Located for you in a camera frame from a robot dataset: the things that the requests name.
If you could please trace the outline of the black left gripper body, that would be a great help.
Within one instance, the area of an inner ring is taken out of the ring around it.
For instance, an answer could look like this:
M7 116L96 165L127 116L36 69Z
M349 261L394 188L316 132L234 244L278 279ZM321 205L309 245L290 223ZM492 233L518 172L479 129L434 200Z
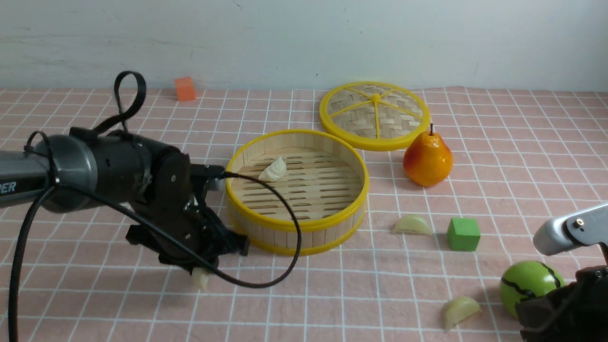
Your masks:
M223 243L211 231L203 209L207 192L196 193L190 182L190 158L165 151L152 161L152 181L143 198L132 202L134 212L188 247L212 266L219 265Z

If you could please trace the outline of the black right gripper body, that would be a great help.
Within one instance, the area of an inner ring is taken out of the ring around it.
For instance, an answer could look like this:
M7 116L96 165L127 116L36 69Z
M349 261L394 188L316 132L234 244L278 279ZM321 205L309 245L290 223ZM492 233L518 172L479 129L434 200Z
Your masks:
M606 342L608 275L606 266L576 272L576 281L515 305L525 342Z

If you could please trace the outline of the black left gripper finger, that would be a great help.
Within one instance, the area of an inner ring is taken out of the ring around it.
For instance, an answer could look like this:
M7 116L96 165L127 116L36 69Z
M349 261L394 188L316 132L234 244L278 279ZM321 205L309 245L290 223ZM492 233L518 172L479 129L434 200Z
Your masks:
M249 255L250 241L248 236L234 231L224 233L225 255L239 255L247 257Z
M131 225L125 236L126 240L133 246L159 247L159 243L147 228L142 225Z

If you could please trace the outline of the black and grey left robot arm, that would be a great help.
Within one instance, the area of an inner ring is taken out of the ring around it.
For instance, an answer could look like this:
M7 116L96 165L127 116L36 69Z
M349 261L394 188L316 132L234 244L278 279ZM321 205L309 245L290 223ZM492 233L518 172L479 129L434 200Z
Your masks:
M207 192L219 188L224 167L192 164L172 145L120 131L98 136L74 128L21 152L3 150L0 166L2 208L31 203L54 183L128 203L158 232L135 224L126 240L158 253L163 264L188 271L199 266L170 238L212 266L222 255L249 252L249 239L230 231L205 202Z

